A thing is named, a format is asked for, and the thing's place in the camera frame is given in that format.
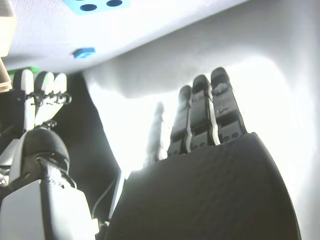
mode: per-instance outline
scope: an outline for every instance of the blue object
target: blue object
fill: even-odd
[[[63,0],[63,2],[77,15],[91,15],[130,6],[130,0]]]
[[[86,59],[96,53],[94,47],[80,48],[73,53],[75,59]]]

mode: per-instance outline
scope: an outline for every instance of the dark round hole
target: dark round hole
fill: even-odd
[[[93,10],[97,9],[97,6],[94,5],[94,4],[85,4],[85,5],[82,5],[82,6],[80,7],[80,9],[81,9],[82,11],[89,12],[89,11],[93,11]]]
[[[106,3],[109,7],[117,7],[122,4],[121,0],[111,0]]]

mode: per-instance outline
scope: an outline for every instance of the green object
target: green object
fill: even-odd
[[[22,69],[29,69],[33,74],[40,73],[40,69],[39,68],[37,68],[35,66],[27,66],[27,67],[24,67],[24,68],[10,70],[10,71],[8,71],[8,74],[9,74],[9,76],[13,76],[13,75],[15,75],[16,71],[22,70]]]

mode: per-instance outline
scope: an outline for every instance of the wire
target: wire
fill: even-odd
[[[107,189],[104,191],[104,193],[102,193],[102,195],[99,197],[99,199],[95,202],[93,209],[92,209],[92,213],[91,213],[91,217],[94,219],[95,218],[95,212],[97,209],[98,204],[101,202],[101,200],[106,196],[106,194],[110,191],[111,187],[115,184],[116,182],[115,178],[112,183],[107,187]]]

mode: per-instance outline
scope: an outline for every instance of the blue block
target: blue block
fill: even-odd
[[[94,47],[80,48],[73,53],[75,59],[86,59],[96,53]]]
[[[63,2],[77,15],[91,15],[130,6],[130,0],[63,0]]]

